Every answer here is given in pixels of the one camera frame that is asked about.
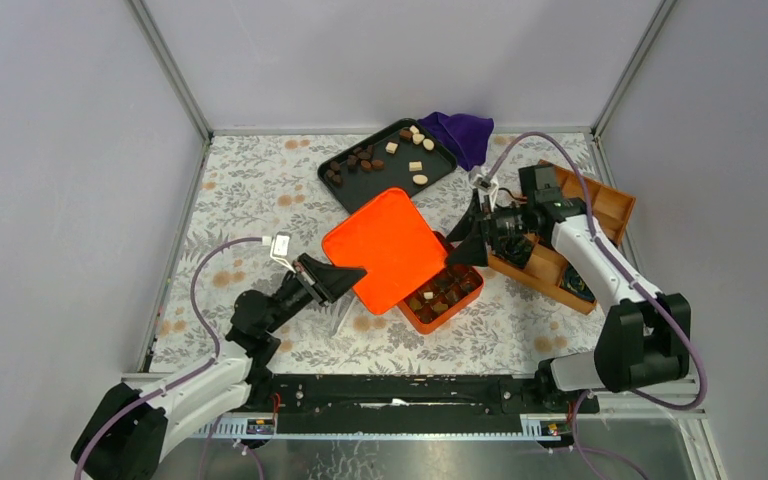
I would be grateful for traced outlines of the white metal tongs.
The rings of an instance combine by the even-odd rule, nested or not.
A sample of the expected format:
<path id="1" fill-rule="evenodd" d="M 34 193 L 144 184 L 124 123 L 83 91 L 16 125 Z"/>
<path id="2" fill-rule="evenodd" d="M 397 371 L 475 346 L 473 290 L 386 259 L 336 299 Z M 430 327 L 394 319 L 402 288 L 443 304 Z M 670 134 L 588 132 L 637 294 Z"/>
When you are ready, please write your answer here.
<path id="1" fill-rule="evenodd" d="M 333 306 L 331 311 L 333 315 L 333 322 L 329 330 L 330 337 L 335 337 L 338 334 L 342 324 L 350 316 L 356 304 L 357 304 L 357 298 L 355 296 L 350 296 L 345 299 L 339 300 Z"/>

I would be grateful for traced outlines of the orange chocolate box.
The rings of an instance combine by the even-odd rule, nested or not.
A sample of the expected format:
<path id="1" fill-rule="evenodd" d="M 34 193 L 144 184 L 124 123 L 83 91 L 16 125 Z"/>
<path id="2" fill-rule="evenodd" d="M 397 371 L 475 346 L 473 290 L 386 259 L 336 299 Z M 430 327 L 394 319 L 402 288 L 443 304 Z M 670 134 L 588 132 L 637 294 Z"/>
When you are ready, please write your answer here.
<path id="1" fill-rule="evenodd" d="M 397 304 L 398 310 L 422 335 L 444 326 L 477 299 L 484 279 L 471 266 L 445 266 Z"/>

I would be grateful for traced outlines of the orange box lid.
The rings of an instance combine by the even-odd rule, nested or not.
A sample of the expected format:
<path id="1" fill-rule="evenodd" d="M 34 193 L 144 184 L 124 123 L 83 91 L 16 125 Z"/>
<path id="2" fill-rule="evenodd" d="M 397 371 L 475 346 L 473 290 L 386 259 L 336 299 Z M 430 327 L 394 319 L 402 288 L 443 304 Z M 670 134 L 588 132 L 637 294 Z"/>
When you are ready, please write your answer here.
<path id="1" fill-rule="evenodd" d="M 338 267 L 363 268 L 353 291 L 380 315 L 444 267 L 447 253 L 407 193 L 390 188 L 328 232 L 321 242 Z"/>

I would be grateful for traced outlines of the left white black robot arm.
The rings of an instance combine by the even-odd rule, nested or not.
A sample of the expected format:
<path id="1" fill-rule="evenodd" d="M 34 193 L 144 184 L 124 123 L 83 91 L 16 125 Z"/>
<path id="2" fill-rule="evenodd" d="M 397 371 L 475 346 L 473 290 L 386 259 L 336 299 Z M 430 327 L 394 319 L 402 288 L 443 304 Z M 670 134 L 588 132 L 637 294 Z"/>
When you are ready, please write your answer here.
<path id="1" fill-rule="evenodd" d="M 143 388 L 120 382 L 104 394 L 72 447 L 74 478 L 149 479 L 209 421 L 237 407 L 264 407 L 272 377 L 267 365 L 280 345 L 275 331 L 311 303 L 335 302 L 365 275 L 302 254 L 274 293 L 241 293 L 213 352 Z"/>

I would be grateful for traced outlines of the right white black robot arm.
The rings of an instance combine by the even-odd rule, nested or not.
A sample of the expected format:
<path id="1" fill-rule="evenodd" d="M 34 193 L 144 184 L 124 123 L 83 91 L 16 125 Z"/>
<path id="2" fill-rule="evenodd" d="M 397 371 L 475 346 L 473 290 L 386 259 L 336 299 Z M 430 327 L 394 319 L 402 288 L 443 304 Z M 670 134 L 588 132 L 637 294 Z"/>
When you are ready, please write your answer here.
<path id="1" fill-rule="evenodd" d="M 681 294 L 667 295 L 621 257 L 593 214 L 588 185 L 568 197 L 553 166 L 519 171 L 522 202 L 499 207 L 499 186 L 483 172 L 473 175 L 472 196 L 448 234 L 454 243 L 449 265 L 486 266 L 491 254 L 526 263 L 534 249 L 530 236 L 562 256 L 602 308 L 605 321 L 596 346 L 584 353 L 549 360 L 546 377 L 533 386 L 535 402 L 557 412 L 573 391 L 624 392 L 678 380 L 690 370 L 687 345 L 690 306 Z"/>

